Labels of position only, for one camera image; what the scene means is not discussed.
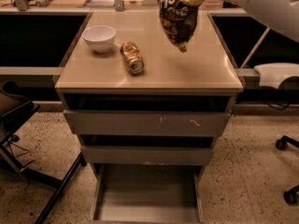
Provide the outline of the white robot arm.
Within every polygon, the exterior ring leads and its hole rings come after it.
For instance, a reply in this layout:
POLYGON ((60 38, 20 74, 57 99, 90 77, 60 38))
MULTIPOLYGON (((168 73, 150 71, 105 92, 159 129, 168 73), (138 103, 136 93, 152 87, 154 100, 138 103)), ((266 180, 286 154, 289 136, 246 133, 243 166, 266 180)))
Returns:
POLYGON ((239 4, 253 19, 299 42, 299 0, 222 0, 239 4))

